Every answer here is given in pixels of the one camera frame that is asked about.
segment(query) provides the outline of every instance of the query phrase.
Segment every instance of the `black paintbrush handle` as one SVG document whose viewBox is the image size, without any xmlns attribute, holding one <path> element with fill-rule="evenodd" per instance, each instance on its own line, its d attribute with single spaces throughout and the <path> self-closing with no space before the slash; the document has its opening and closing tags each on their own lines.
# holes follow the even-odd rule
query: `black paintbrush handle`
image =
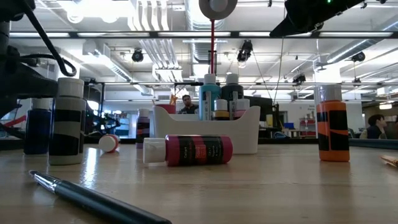
<svg viewBox="0 0 398 224">
<path fill-rule="evenodd" d="M 57 184 L 55 194 L 111 223 L 171 224 L 165 218 L 66 180 Z"/>
</svg>

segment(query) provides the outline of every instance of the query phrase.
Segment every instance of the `orange paint bottle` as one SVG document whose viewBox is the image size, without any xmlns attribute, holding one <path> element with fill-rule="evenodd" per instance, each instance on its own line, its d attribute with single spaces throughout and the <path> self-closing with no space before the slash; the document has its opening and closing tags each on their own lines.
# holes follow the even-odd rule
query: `orange paint bottle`
<svg viewBox="0 0 398 224">
<path fill-rule="evenodd" d="M 322 161 L 348 162 L 348 125 L 346 104 L 341 102 L 340 85 L 319 88 L 317 105 L 319 158 Z"/>
</svg>

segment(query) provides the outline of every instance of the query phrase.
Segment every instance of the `bottle cap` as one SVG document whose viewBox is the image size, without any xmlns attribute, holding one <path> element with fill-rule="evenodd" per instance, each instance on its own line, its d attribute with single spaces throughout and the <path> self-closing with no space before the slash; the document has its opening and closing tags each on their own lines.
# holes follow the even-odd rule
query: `bottle cap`
<svg viewBox="0 0 398 224">
<path fill-rule="evenodd" d="M 138 109 L 138 117 L 140 117 L 140 118 L 149 117 L 149 110 L 148 109 Z"/>
<path fill-rule="evenodd" d="M 229 74 L 226 76 L 226 84 L 238 84 L 239 83 L 239 75 L 238 74 Z"/>
<path fill-rule="evenodd" d="M 250 108 L 249 99 L 238 99 L 236 100 L 236 110 L 248 110 Z"/>
<path fill-rule="evenodd" d="M 49 110 L 50 100 L 51 98 L 41 98 L 41 99 L 32 98 L 32 109 Z"/>
<path fill-rule="evenodd" d="M 144 163 L 164 162 L 166 158 L 166 143 L 162 138 L 144 139 Z"/>
<path fill-rule="evenodd" d="M 83 98 L 84 81 L 77 78 L 59 78 L 58 96 L 74 96 Z"/>
<path fill-rule="evenodd" d="M 228 111 L 228 102 L 223 99 L 215 100 L 215 111 Z"/>
<path fill-rule="evenodd" d="M 114 134 L 104 135 L 99 139 L 98 146 L 104 152 L 114 152 L 119 147 L 118 137 Z"/>
<path fill-rule="evenodd" d="M 216 75 L 215 74 L 206 74 L 204 84 L 216 84 Z"/>
<path fill-rule="evenodd" d="M 330 101 L 330 100 L 341 101 L 343 99 L 341 95 L 341 85 L 331 84 L 331 85 L 320 86 L 319 99 L 320 102 Z"/>
</svg>

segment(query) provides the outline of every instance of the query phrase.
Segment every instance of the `wooden table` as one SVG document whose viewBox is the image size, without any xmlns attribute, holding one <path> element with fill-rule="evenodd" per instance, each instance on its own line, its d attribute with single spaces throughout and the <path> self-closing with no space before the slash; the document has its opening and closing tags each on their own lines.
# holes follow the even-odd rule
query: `wooden table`
<svg viewBox="0 0 398 224">
<path fill-rule="evenodd" d="M 87 146 L 81 165 L 0 152 L 0 223 L 102 223 L 35 184 L 30 169 L 79 183 L 173 223 L 397 223 L 398 170 L 378 158 L 398 151 L 351 148 L 350 163 L 320 162 L 317 145 L 261 145 L 228 165 L 147 166 L 124 145 Z"/>
</svg>

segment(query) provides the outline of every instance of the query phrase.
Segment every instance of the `tape roll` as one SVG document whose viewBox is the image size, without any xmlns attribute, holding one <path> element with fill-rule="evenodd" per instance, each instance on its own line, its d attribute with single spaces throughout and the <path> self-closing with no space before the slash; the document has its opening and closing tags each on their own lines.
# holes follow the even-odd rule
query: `tape roll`
<svg viewBox="0 0 398 224">
<path fill-rule="evenodd" d="M 227 18 L 235 9 L 238 0 L 228 0 L 228 4 L 225 9 L 221 12 L 215 11 L 211 8 L 211 4 L 209 0 L 199 0 L 199 8 L 201 13 L 209 19 L 220 20 Z"/>
</svg>

